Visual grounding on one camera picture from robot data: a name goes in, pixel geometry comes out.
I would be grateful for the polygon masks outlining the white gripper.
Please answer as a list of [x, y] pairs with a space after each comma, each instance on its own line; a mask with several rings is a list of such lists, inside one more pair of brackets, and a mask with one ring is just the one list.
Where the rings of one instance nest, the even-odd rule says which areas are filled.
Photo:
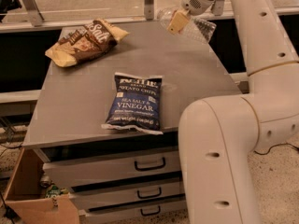
[[205, 13], [209, 8], [215, 16], [220, 16], [224, 9], [224, 0], [181, 0], [184, 9], [176, 10], [167, 27], [172, 35], [180, 33], [190, 21], [190, 14], [198, 16]]

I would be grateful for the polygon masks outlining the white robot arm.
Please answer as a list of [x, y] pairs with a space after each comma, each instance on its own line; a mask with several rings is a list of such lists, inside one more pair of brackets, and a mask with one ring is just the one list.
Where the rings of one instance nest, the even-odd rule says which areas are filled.
[[[182, 0], [192, 15], [223, 0]], [[178, 151], [191, 224], [262, 224], [248, 166], [250, 151], [285, 141], [299, 128], [298, 55], [271, 0], [231, 0], [249, 93], [190, 104]]]

